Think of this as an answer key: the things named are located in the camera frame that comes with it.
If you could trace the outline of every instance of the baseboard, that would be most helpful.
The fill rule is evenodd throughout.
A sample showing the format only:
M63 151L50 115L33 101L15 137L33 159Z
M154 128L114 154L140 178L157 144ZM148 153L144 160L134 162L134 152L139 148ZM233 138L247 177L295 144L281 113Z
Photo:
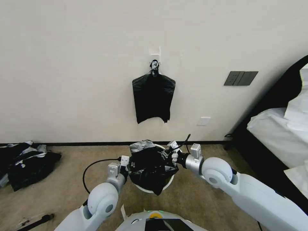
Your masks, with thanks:
M36 144L46 144L47 146L106 146L106 145L130 145L136 143L137 141L128 141L128 142L69 142L69 143L37 143ZM230 141L188 141L188 145L194 143L198 144L226 144ZM155 144L167 145L169 141L154 141ZM0 146L5 146L7 143L0 143Z

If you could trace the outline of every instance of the black trash bag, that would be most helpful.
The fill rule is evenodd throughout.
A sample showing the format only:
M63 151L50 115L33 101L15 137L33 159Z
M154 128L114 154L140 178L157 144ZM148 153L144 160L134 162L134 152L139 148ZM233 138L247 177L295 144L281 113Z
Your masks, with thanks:
M175 81L158 71L157 60L150 67L149 73L133 80L137 123L153 117L160 117L166 123L170 120Z
M14 191L34 184L47 177L54 169L55 163L60 160L61 154L53 152L28 152L32 155L8 169L9 182Z
M0 147L0 180L14 191L44 179L61 154L46 151L46 145L32 141Z
M134 152L131 147L132 156L127 166L130 179L134 184L160 195L164 186L179 169L172 161L171 155L167 155L162 148L144 145L140 149L135 149L137 152Z

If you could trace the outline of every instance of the gray light switch panel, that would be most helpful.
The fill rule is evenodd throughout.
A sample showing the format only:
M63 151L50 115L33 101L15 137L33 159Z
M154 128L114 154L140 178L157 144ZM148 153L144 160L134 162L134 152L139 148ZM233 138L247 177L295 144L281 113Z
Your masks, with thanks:
M236 80L236 78L238 77L240 72L230 72L228 78L225 81L225 86L232 86Z
M245 72L237 83L238 86L249 86L258 72Z
M237 76L237 78L236 78L236 80L235 80L235 82L234 82L234 84L233 84L234 86L237 86L237 85L238 85L238 83L241 81L241 79L242 79L244 73L245 73L245 72L240 72L240 73L238 74L238 76Z

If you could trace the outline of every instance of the floor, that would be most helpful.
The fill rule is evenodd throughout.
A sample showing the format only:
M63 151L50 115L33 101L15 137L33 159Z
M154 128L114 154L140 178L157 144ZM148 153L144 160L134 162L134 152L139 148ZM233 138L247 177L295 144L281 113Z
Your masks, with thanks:
M128 146L51 147L61 152L62 159L44 180L13 192L10 185L0 189L1 230L13 230L23 220L38 214L55 213L55 218L32 230L54 230L74 209L87 199L82 184L83 170L90 163L104 158L130 155ZM226 152L222 145L202 145L202 154L219 157L241 173L254 175L236 150ZM85 181L89 189L105 181L108 163L89 168ZM241 211L228 195L212 188L189 170L179 167L172 184L159 196L140 191L128 179L119 196L117 208L98 230L115 230L123 221L120 207L128 215L146 210L176 213L209 231L258 231L257 222Z

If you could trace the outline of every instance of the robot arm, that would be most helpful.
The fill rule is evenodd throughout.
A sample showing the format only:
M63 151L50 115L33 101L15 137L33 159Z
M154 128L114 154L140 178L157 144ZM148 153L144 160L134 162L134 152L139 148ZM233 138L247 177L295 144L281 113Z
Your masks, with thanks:
M215 188L226 192L233 202L271 231L304 231L308 216L291 200L252 176L232 170L216 157L204 160L201 147L194 144L191 155L179 155L178 162Z
M123 156L121 162L128 162ZM119 193L125 184L127 175L121 171L119 163L108 165L108 178L97 185L89 194L88 200L71 212L55 231L95 231L103 221L113 213Z

